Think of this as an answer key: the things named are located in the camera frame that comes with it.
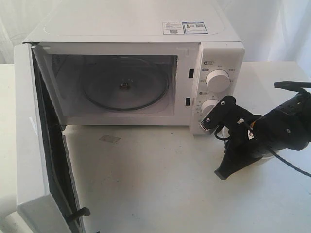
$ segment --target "open microwave door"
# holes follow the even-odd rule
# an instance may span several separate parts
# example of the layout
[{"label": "open microwave door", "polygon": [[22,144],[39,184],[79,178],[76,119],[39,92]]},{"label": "open microwave door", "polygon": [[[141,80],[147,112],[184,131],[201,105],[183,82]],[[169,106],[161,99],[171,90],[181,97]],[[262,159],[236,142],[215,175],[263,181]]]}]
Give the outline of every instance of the open microwave door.
[{"label": "open microwave door", "polygon": [[30,44],[15,47],[17,211],[36,233],[83,233],[65,137]]}]

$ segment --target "microwave oven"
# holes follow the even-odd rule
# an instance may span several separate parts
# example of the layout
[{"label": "microwave oven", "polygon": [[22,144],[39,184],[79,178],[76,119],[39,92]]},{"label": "microwave oven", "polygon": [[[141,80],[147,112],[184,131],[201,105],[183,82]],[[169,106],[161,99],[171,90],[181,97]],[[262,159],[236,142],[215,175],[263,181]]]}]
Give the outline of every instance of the microwave oven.
[{"label": "microwave oven", "polygon": [[61,2],[15,47],[20,215],[35,232],[84,232],[65,126],[205,134],[200,122],[233,93],[243,55],[213,0]]}]

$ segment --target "white table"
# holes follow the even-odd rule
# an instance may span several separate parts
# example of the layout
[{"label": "white table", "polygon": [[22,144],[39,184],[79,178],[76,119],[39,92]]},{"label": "white table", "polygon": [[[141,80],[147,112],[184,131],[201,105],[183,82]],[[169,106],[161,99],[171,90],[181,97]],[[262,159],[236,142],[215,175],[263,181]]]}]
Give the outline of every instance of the white table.
[{"label": "white table", "polygon": [[[15,191],[12,69],[6,68],[10,78],[0,75],[6,84],[0,102],[6,110],[0,196],[3,190]],[[274,89],[273,82],[307,79],[294,62],[243,63],[237,104],[265,114],[294,95]],[[311,232],[311,179],[275,158],[221,181],[214,170],[223,143],[213,136],[193,137],[187,127],[67,126],[65,135],[80,204],[91,210],[84,218],[86,233]],[[109,143],[100,140],[103,135],[121,139]],[[311,146],[281,155],[311,171]],[[15,232],[28,232],[21,228]]]}]

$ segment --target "power level knob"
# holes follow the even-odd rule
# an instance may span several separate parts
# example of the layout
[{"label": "power level knob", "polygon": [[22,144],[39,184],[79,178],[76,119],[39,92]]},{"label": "power level knob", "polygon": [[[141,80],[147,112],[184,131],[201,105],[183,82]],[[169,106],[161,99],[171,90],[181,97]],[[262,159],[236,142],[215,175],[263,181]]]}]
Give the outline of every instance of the power level knob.
[{"label": "power level knob", "polygon": [[206,76],[206,84],[211,92],[223,92],[230,87],[229,75],[224,70],[214,70]]},{"label": "power level knob", "polygon": [[203,116],[205,117],[209,112],[215,107],[215,105],[218,103],[218,100],[206,100],[201,105],[201,111]]}]

